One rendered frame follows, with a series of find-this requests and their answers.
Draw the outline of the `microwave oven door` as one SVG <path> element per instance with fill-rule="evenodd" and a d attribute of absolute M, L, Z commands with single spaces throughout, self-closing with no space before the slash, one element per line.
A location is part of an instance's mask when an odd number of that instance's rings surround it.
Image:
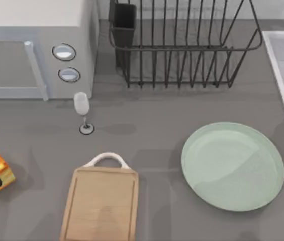
<path fill-rule="evenodd" d="M 43 99 L 24 42 L 0 41 L 0 99 Z"/>

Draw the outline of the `pale microwave oven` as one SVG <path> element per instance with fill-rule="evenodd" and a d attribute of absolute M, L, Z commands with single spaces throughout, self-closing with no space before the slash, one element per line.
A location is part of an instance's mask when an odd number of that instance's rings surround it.
<path fill-rule="evenodd" d="M 0 41 L 32 41 L 50 99 L 92 95 L 98 51 L 96 0 L 0 0 Z M 60 61 L 52 48 L 66 43 L 76 50 L 71 61 Z M 66 83 L 58 71 L 75 68 L 80 80 Z"/>

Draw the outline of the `pale green plate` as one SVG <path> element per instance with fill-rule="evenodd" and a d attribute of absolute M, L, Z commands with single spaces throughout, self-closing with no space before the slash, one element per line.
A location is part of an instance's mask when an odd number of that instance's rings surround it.
<path fill-rule="evenodd" d="M 235 122 L 194 131 L 183 145 L 181 169 L 196 196 L 232 212 L 263 208 L 284 186 L 284 161 L 276 145 L 257 129 Z"/>

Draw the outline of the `round microwave knob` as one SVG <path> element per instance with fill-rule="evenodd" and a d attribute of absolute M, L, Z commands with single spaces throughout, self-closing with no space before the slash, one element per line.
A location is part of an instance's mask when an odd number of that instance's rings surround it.
<path fill-rule="evenodd" d="M 62 43 L 52 48 L 53 56 L 60 61 L 71 61 L 76 57 L 76 50 L 69 44 Z"/>
<path fill-rule="evenodd" d="M 58 77 L 66 83 L 75 83 L 80 80 L 80 72 L 75 68 L 64 68 L 58 71 Z"/>

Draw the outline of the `clear wine glass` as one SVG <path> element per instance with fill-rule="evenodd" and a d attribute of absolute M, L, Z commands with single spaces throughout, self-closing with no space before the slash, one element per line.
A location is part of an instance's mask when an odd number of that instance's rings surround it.
<path fill-rule="evenodd" d="M 76 112 L 83 118 L 83 124 L 79 127 L 79 131 L 83 135 L 90 135 L 94 132 L 94 125 L 87 121 L 87 115 L 90 110 L 90 104 L 87 94 L 78 92 L 74 95 L 74 108 Z"/>

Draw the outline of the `black cutlery holder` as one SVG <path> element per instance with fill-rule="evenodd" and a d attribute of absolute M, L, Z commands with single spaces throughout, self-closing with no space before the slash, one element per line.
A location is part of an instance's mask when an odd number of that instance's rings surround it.
<path fill-rule="evenodd" d="M 137 8 L 135 4 L 119 3 L 117 0 L 110 0 L 109 7 L 110 29 L 115 42 L 116 68 L 119 68 L 123 56 L 123 51 L 120 49 L 129 49 L 133 45 Z"/>

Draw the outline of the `wooden cutting board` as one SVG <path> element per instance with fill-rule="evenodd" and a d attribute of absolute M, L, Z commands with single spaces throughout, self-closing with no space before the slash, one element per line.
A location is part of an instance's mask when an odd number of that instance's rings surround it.
<path fill-rule="evenodd" d="M 139 175 L 104 152 L 75 169 L 59 241 L 135 241 Z"/>

